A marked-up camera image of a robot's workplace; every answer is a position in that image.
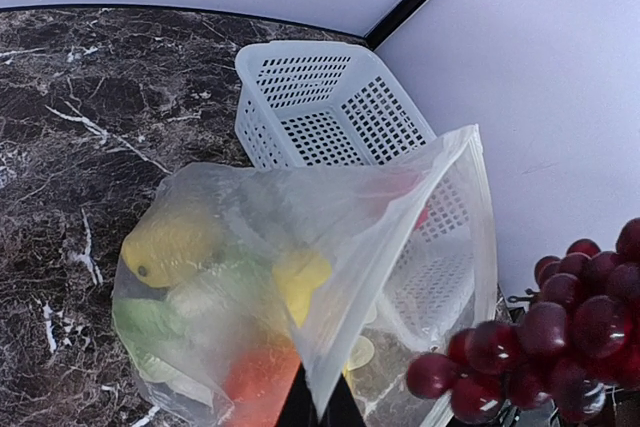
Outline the orange pumpkin toy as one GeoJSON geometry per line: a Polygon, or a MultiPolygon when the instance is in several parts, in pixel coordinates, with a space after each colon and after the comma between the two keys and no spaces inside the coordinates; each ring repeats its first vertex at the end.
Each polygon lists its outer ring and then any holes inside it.
{"type": "Polygon", "coordinates": [[[275,426],[299,366],[291,343],[258,347],[237,357],[224,384],[234,404],[224,425],[275,426]]]}

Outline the white plastic perforated basket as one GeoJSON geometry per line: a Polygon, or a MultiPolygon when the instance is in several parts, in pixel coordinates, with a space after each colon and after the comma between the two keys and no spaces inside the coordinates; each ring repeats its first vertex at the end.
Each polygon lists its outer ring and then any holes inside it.
{"type": "MultiPolygon", "coordinates": [[[[235,132],[260,169],[384,165],[437,138],[386,65],[343,42],[273,41],[235,59],[242,88],[235,132]]],[[[377,303],[403,344],[426,350],[492,317],[493,215],[478,129],[442,142],[426,213],[377,303]]]]}

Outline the red bell pepper toy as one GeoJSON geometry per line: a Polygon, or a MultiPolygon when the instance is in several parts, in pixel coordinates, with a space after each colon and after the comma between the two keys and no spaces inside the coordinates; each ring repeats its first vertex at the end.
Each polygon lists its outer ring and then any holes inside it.
{"type": "Polygon", "coordinates": [[[359,190],[355,207],[361,218],[379,220],[389,205],[416,189],[421,176],[409,170],[392,170],[365,180],[359,190]]]}

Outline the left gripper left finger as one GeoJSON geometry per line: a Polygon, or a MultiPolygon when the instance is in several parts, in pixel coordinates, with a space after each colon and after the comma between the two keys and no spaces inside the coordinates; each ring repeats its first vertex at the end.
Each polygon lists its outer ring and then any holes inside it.
{"type": "Polygon", "coordinates": [[[306,382],[306,371],[299,365],[279,414],[276,427],[318,427],[320,419],[306,382]]]}

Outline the white cauliflower toy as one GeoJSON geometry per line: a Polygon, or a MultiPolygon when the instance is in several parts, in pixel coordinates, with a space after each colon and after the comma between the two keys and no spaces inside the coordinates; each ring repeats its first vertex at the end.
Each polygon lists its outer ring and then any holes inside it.
{"type": "Polygon", "coordinates": [[[142,379],[223,384],[232,361],[287,334],[267,260],[230,247],[161,300],[118,297],[114,321],[142,379]]]}

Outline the clear polka dot zip bag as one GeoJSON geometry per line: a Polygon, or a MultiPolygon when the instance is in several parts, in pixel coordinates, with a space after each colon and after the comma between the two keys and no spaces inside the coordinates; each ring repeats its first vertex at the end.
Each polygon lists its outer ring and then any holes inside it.
{"type": "Polygon", "coordinates": [[[112,318],[142,396],[192,426],[273,426],[296,376],[324,415],[340,381],[377,426],[436,423],[412,356],[493,318],[480,132],[385,165],[192,163],[124,238],[112,318]]]}

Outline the dark red grape bunch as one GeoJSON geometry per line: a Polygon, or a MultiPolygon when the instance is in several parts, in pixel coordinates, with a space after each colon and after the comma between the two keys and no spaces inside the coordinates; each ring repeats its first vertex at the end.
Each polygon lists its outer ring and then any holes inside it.
{"type": "Polygon", "coordinates": [[[568,424],[596,418],[612,389],[639,388],[639,221],[614,249],[585,238],[534,266],[538,291],[516,323],[490,320],[454,334],[444,353],[415,358],[406,373],[420,399],[449,398],[454,418],[494,424],[505,407],[553,404],[568,424]]]}

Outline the yellow corn toy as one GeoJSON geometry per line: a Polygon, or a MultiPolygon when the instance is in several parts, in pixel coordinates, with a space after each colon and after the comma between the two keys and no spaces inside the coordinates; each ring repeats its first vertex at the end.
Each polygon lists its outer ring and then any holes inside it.
{"type": "Polygon", "coordinates": [[[309,249],[283,255],[272,267],[274,282],[295,325],[301,327],[311,307],[312,296],[331,276],[331,263],[309,249]]]}
{"type": "Polygon", "coordinates": [[[158,215],[140,220],[124,239],[121,257],[145,285],[169,288],[202,271],[223,244],[223,227],[202,213],[158,215]]]}

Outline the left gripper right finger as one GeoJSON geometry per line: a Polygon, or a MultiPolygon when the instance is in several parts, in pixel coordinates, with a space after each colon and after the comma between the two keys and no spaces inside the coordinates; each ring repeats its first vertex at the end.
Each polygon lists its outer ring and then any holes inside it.
{"type": "Polygon", "coordinates": [[[343,375],[340,376],[323,414],[324,427],[365,427],[366,424],[356,405],[343,375]]]}

